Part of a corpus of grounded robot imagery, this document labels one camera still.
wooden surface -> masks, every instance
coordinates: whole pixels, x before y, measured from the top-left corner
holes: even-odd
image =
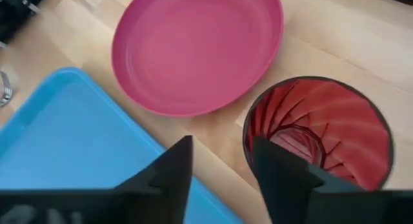
[[[283,79],[338,79],[368,96],[386,117],[396,143],[386,188],[413,188],[413,7],[391,0],[281,0],[285,34],[264,78],[231,105],[194,118],[151,114],[120,91],[110,46],[131,0],[44,0],[7,50],[3,70],[18,91],[0,110],[4,122],[39,82],[62,66],[90,74],[165,146],[195,136],[195,174],[247,223],[268,223],[257,183],[244,159],[241,134],[254,98]]]

